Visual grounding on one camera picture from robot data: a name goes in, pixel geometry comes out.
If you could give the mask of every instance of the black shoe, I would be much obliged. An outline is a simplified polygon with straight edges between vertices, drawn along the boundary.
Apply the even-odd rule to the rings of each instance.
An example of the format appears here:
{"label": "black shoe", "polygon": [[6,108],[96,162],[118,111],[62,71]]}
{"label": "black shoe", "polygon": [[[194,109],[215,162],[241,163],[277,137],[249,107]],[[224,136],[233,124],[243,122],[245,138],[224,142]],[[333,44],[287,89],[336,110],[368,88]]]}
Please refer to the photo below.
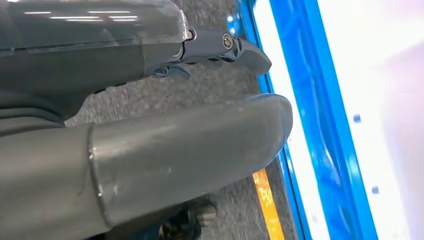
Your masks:
{"label": "black shoe", "polygon": [[179,214],[160,226],[160,240],[197,240],[202,227],[209,227],[216,218],[217,211],[210,202],[201,198],[189,201]]}

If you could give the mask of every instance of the gray carpet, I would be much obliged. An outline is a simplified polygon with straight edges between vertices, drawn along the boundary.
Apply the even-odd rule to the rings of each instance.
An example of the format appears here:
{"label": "gray carpet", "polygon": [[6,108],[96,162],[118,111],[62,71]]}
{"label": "gray carpet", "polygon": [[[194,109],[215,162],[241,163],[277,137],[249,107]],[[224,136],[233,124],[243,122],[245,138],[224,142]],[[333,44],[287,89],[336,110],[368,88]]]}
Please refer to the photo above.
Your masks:
{"label": "gray carpet", "polygon": [[[235,0],[175,0],[192,25],[226,29],[226,16],[234,11]],[[191,79],[148,78],[121,87],[112,87],[90,96],[81,111],[67,122],[103,123],[130,117],[158,114],[202,106],[259,92],[256,78],[246,69],[226,64],[216,71],[201,65],[190,66]],[[286,239],[295,239],[290,212],[279,176],[278,164],[268,171]],[[253,179],[248,177],[207,196],[216,203],[218,222],[204,230],[202,240],[266,240],[268,231],[259,205]]]}

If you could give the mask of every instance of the yellow floor stripe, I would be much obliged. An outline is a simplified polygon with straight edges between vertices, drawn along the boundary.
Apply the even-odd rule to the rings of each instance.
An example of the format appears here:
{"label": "yellow floor stripe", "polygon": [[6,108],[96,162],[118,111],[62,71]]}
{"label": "yellow floor stripe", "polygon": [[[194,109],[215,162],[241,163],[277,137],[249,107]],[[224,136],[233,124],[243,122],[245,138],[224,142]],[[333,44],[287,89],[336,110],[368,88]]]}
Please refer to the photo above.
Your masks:
{"label": "yellow floor stripe", "polygon": [[276,204],[274,203],[273,192],[268,181],[267,171],[262,169],[255,172],[253,174],[253,180],[256,185],[257,196],[259,197],[260,207],[262,208],[263,218],[265,218],[270,240],[285,240],[277,214]]}

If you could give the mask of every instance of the blue metal edge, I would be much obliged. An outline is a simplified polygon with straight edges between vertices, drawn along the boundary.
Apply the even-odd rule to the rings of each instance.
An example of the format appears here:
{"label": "blue metal edge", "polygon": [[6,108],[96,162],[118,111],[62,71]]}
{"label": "blue metal edge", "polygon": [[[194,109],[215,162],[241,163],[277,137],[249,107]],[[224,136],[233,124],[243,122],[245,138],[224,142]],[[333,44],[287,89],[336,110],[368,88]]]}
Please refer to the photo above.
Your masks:
{"label": "blue metal edge", "polygon": [[305,0],[304,6],[323,75],[323,89],[327,96],[325,105],[330,108],[329,117],[337,126],[335,133],[345,160],[340,166],[346,171],[343,171],[342,178],[350,183],[350,197],[358,214],[362,239],[378,239],[319,5],[316,0]]}
{"label": "blue metal edge", "polygon": [[330,237],[376,239],[318,3],[309,0],[269,2]]}
{"label": "blue metal edge", "polygon": [[[238,10],[240,11],[243,29],[245,30],[247,39],[262,48],[257,25],[252,12],[254,4],[254,0],[239,1]],[[259,76],[257,80],[262,93],[274,92],[269,73]],[[288,205],[290,207],[297,236],[300,240],[311,240],[312,236],[287,144],[284,145],[277,157],[280,163],[283,184],[285,186]]]}

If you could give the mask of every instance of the screw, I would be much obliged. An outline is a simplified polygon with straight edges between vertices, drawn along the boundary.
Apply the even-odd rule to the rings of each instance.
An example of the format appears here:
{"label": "screw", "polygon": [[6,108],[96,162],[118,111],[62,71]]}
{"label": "screw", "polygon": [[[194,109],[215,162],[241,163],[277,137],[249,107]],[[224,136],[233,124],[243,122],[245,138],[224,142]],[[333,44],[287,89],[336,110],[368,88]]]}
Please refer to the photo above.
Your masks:
{"label": "screw", "polygon": [[229,33],[224,33],[224,35],[222,35],[222,44],[226,49],[231,49],[233,47],[233,38]]}

